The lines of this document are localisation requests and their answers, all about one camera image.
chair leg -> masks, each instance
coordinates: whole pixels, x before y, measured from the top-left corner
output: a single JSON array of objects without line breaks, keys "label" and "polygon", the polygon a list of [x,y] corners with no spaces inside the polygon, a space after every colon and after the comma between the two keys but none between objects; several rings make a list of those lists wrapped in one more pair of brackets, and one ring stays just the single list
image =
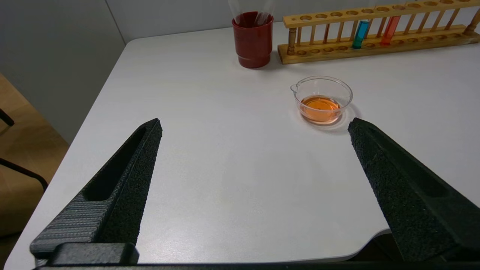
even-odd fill
[{"label": "chair leg", "polygon": [[37,179],[37,180],[40,182],[40,184],[42,184],[43,192],[45,192],[45,191],[47,190],[48,183],[47,183],[47,181],[46,181],[43,177],[41,177],[40,175],[38,175],[38,174],[36,174],[36,173],[34,173],[34,172],[32,172],[32,171],[29,171],[29,170],[25,169],[24,167],[20,167],[20,166],[18,166],[18,165],[15,164],[15,163],[11,163],[11,162],[8,161],[8,160],[4,160],[4,159],[2,159],[2,158],[0,158],[0,165],[3,165],[3,166],[5,166],[5,167],[7,167],[7,168],[10,168],[10,169],[14,170],[14,171],[17,171],[17,172],[19,172],[19,173],[22,173],[22,174],[25,174],[25,175],[27,175],[27,176],[30,176],[30,177],[32,177],[32,178]]},{"label": "chair leg", "polygon": [[2,119],[7,125],[13,126],[15,124],[15,121],[8,116],[2,109],[0,109],[0,119]]}]

blue test tube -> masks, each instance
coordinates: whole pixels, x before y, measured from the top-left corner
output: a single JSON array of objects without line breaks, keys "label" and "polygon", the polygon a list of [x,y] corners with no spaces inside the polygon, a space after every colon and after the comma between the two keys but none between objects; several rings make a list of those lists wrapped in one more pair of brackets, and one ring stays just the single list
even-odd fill
[{"label": "blue test tube", "polygon": [[355,39],[353,39],[352,48],[361,49],[361,44],[363,42],[363,39],[365,38],[365,35],[367,34],[368,24],[369,24],[368,20],[360,21],[360,25],[357,29],[357,33],[355,34]]}]

red plastic cup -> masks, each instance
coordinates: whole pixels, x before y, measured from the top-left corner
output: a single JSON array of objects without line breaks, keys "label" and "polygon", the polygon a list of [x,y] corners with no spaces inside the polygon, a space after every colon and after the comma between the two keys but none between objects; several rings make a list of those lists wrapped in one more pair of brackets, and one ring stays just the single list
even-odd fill
[{"label": "red plastic cup", "polygon": [[232,20],[239,63],[246,68],[263,67],[270,62],[273,16],[268,16],[267,23],[262,26],[249,27],[253,26],[257,13],[252,11],[243,14],[244,22],[241,24],[246,27]]}]

textured gripper pad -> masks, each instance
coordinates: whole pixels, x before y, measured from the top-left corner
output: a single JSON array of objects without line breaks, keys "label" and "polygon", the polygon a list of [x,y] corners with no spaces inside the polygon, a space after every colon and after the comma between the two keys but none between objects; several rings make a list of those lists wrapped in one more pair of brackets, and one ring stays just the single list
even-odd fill
[{"label": "textured gripper pad", "polygon": [[31,243],[37,261],[63,243],[135,244],[161,137],[158,119],[138,127]]},{"label": "textured gripper pad", "polygon": [[355,118],[352,145],[405,261],[480,258],[480,209],[373,124]]}]

white table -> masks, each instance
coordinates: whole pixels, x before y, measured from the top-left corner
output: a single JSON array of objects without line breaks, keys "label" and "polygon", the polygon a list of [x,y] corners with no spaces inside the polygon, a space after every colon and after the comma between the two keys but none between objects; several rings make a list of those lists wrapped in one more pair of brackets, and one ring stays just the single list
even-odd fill
[{"label": "white table", "polygon": [[[457,22],[468,24],[475,10],[468,12]],[[274,44],[287,35],[274,25]],[[274,49],[266,67],[250,70],[237,62],[231,28],[132,41],[6,269],[34,266],[34,237],[152,118],[164,131],[138,237],[141,263],[357,253],[388,225],[346,126],[322,131],[299,116],[289,86],[312,75],[344,80],[354,92],[348,117],[380,127],[480,206],[479,48],[292,65],[281,65]]]}]

